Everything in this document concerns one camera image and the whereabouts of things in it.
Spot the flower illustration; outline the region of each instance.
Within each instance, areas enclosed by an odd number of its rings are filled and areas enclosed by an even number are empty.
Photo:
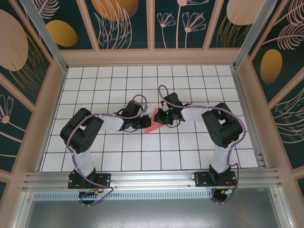
[[[162,13],[158,13],[157,14],[157,20],[161,25],[163,44],[164,44],[165,48],[167,48],[166,42],[165,42],[165,36],[164,36],[164,33],[163,33],[163,28],[175,25],[175,21],[173,20],[172,13],[164,13],[163,15],[162,15]]]
[[[179,6],[187,6],[187,5],[200,5],[209,2],[209,0],[177,0]]]
[[[10,122],[10,113],[13,109],[14,99],[8,96],[7,101],[5,101],[4,95],[0,95],[0,123],[7,124]]]
[[[205,19],[204,13],[192,13],[189,18],[189,12],[182,14],[182,23],[186,32],[185,48],[187,48],[187,35],[189,32],[197,32],[206,29],[206,24],[203,24]]]

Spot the white grid floor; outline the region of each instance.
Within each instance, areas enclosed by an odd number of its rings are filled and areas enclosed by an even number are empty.
[[[245,121],[229,66],[70,67],[40,171],[72,171],[71,155],[59,134],[82,107],[92,113],[117,112],[136,94],[148,100],[147,114],[159,107],[158,85],[195,105],[225,102]],[[100,131],[90,148],[97,171],[159,171],[207,169],[214,144],[205,124],[181,122],[143,135]],[[249,134],[233,151],[231,163],[257,168]]]

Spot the mounting plate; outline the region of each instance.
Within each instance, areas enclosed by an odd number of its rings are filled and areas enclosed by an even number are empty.
[[[236,175],[233,171],[228,171],[226,175],[223,178],[220,178],[216,184],[210,178],[209,171],[195,172],[193,175],[196,187],[229,187],[229,182],[226,178],[228,178],[232,184],[237,184]]]
[[[94,182],[102,185],[110,186],[111,183],[111,174],[110,173],[96,173]],[[83,182],[79,178],[79,174],[71,173],[69,175],[68,189],[98,189],[97,186],[90,184],[88,182]]]

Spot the yellow oval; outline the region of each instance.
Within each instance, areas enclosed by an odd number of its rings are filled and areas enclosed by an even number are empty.
[[[267,83],[273,83],[279,76],[282,69],[282,56],[280,52],[274,49],[268,50],[261,62],[261,77]]]
[[[47,28],[55,42],[64,47],[71,47],[77,43],[75,30],[61,20],[53,20],[47,24]]]
[[[227,18],[235,25],[251,25],[265,0],[229,0]]]
[[[1,9],[0,21],[0,65],[18,71],[28,59],[27,34],[12,15]]]
[[[95,10],[103,16],[103,18],[112,21],[124,20],[122,16],[119,16],[116,2],[122,10],[125,9],[130,18],[137,12],[138,0],[92,0]]]

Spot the vent grille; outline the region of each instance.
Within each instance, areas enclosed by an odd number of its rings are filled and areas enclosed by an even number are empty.
[[[83,200],[100,199],[106,193],[90,196]],[[79,200],[79,192],[36,192],[34,201]],[[107,200],[164,200],[164,199],[201,199],[211,198],[211,190],[151,190],[117,191],[106,197]]]

